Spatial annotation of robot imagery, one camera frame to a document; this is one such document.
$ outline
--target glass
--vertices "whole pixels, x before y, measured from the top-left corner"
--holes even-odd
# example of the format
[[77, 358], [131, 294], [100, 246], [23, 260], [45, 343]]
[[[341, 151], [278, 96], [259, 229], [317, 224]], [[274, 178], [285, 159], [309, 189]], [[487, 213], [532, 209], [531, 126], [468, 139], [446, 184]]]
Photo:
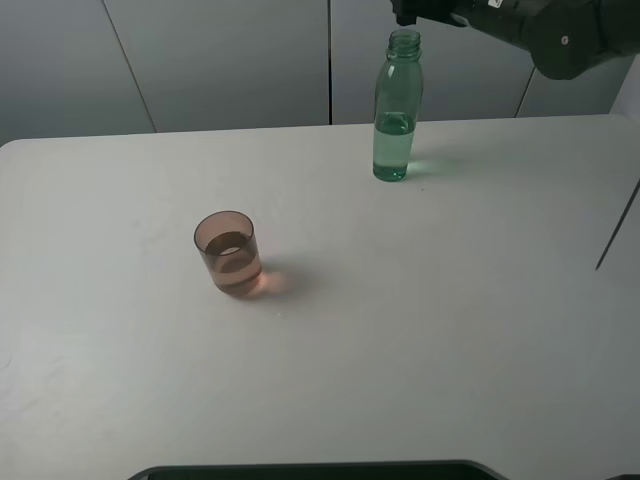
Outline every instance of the glass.
[[396, 182], [407, 174], [413, 132], [422, 101], [420, 34], [396, 30], [376, 83], [373, 174]]
[[213, 283], [222, 292], [243, 297], [256, 288], [262, 273], [253, 223], [240, 212], [218, 212], [193, 235]]

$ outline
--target white table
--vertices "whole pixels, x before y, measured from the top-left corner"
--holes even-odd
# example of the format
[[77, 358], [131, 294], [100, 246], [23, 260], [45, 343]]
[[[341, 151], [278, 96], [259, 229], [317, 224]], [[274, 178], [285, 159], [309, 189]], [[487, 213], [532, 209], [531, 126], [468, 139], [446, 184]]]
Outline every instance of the white table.
[[[640, 282], [594, 271], [640, 176], [638, 127], [424, 123], [430, 162], [401, 184], [373, 178], [371, 140], [2, 148], [0, 478], [453, 458], [511, 480], [640, 473]], [[222, 209], [254, 220], [293, 291], [214, 289], [192, 233]]]

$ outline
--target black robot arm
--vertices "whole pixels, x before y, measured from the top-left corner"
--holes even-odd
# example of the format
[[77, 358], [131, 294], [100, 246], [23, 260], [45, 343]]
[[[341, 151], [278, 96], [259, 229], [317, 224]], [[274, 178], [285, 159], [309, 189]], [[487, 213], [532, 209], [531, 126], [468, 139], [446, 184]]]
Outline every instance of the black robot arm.
[[570, 80], [640, 53], [640, 0], [391, 0], [399, 25], [417, 17], [471, 26], [531, 53], [546, 77]]

